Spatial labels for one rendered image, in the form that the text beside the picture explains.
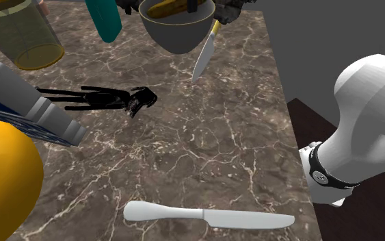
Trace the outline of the dark brown robot stand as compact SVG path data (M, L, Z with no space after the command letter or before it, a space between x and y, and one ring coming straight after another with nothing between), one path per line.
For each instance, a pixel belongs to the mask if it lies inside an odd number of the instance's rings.
M287 107L299 148L323 141L336 130L298 99ZM385 172L363 182L341 207L313 206L323 241L385 241Z

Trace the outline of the yellow round object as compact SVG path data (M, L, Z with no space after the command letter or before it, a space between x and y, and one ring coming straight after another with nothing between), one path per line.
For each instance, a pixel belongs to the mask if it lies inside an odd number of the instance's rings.
M38 200L43 177L31 138L0 121L0 241L24 223Z

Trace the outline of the yellow banana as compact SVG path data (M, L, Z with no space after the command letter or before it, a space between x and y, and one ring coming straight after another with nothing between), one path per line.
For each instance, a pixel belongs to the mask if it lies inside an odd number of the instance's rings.
M147 14L151 18L165 18L181 12L193 12L206 0L163 0L150 7Z

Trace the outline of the yellow-handled kitchen knife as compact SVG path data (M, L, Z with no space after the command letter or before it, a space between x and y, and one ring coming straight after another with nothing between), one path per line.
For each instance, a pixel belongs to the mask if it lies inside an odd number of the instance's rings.
M207 41L205 42L202 51L197 59L196 65L194 66L193 76L191 81L194 83L198 80L199 76L202 74L203 70L207 66L211 56L214 53L214 39L217 36L217 33L221 27L221 23L216 21Z

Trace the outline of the black figure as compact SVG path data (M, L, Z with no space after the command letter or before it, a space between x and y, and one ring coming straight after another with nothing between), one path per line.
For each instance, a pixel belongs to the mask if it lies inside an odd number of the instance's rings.
M98 86L82 86L82 92L69 90L44 89L36 87L36 90L47 94L62 94L64 97L48 97L52 102L86 103L82 106L65 106L69 111L88 110L121 110L134 116L145 105L150 107L157 102L157 95L148 87L134 87L132 95L126 90L104 88Z

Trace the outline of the grey bowl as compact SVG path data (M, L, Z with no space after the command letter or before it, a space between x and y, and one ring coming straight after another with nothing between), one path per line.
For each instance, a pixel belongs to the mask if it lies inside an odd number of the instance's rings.
M215 4L206 0L193 13L181 12L165 18L151 18L148 9L160 0L143 0L139 14L149 36L163 49L173 54L189 53L209 32L215 14Z

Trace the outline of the white table knife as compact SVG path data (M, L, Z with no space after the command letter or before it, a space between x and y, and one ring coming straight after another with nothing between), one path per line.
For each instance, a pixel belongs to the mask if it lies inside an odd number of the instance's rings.
M206 210L168 207L146 201L129 201L123 210L128 221L164 218L205 220L211 227L227 229L280 229L291 226L295 217L286 214L235 210Z

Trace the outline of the clear yellow cup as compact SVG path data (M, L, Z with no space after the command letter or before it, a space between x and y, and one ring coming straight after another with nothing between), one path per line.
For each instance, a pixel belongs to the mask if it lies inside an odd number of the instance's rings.
M19 69L46 68L64 55L45 11L43 0L0 0L0 52Z

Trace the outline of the grey and blue box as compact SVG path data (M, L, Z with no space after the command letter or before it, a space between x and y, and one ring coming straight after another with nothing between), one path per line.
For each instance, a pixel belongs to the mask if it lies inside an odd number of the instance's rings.
M86 128L0 62L0 121L30 138L78 146Z

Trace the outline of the teal bottle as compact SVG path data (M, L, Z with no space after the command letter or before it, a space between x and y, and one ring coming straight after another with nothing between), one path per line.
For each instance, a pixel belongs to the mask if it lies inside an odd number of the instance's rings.
M96 30L103 42L113 42L122 29L115 0L85 0Z

